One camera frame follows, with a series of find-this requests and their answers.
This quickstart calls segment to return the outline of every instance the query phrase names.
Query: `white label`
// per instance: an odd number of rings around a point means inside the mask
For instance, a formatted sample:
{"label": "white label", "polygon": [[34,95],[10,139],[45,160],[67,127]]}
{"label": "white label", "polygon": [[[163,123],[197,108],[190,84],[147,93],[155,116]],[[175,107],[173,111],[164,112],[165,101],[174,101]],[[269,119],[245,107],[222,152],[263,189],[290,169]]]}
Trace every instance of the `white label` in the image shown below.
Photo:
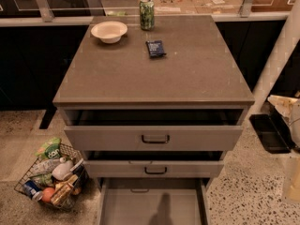
{"label": "white label", "polygon": [[224,0],[212,0],[214,4],[225,4]]}
{"label": "white label", "polygon": [[169,12],[180,12],[180,7],[156,7],[156,11],[169,11]]}

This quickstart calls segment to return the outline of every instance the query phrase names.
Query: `floor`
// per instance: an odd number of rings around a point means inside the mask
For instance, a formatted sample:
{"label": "floor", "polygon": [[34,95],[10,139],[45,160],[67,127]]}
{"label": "floor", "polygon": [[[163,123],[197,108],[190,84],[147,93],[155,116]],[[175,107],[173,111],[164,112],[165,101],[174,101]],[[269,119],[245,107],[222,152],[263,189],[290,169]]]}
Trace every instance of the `floor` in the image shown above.
{"label": "floor", "polygon": [[[70,212],[33,202],[14,190],[43,143],[56,136],[69,144],[58,112],[48,129],[39,129],[44,113],[0,112],[0,224],[95,224],[100,192],[94,180],[88,181]],[[207,190],[211,224],[300,224],[300,202],[285,198],[299,155],[269,154],[249,121],[243,127],[224,169]]]}

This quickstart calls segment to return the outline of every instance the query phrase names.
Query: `green can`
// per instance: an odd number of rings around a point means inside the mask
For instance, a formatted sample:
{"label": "green can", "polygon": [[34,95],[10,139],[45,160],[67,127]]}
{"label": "green can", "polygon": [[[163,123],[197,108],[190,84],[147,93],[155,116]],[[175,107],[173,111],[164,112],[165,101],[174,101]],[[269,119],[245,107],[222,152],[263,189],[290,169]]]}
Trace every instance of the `green can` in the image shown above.
{"label": "green can", "polygon": [[154,28],[154,3],[152,0],[140,0],[140,22],[142,30]]}

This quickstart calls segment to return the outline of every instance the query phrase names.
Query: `white bowl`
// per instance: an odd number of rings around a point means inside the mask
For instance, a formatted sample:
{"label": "white bowl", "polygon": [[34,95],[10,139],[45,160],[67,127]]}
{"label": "white bowl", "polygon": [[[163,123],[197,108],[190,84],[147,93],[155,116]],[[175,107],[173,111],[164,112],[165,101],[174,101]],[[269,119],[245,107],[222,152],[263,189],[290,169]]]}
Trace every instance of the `white bowl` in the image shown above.
{"label": "white bowl", "polygon": [[102,22],[96,24],[91,33],[105,43],[114,43],[119,41],[127,31],[128,27],[121,22]]}

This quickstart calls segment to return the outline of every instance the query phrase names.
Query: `black handle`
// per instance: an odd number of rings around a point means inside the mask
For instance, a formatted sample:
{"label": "black handle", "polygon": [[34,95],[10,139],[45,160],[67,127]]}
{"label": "black handle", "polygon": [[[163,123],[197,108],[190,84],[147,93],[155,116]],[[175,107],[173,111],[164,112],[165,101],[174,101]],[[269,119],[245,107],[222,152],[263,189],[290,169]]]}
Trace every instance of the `black handle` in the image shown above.
{"label": "black handle", "polygon": [[149,172],[149,171],[147,171],[147,167],[144,167],[144,172],[148,175],[163,175],[163,174],[167,173],[167,171],[168,171],[168,169],[167,169],[167,167],[165,167],[165,171],[163,171],[163,172]]}
{"label": "black handle", "polygon": [[144,136],[142,135],[142,142],[147,143],[147,144],[165,144],[170,141],[170,135],[166,135],[166,140],[165,141],[147,141]]}

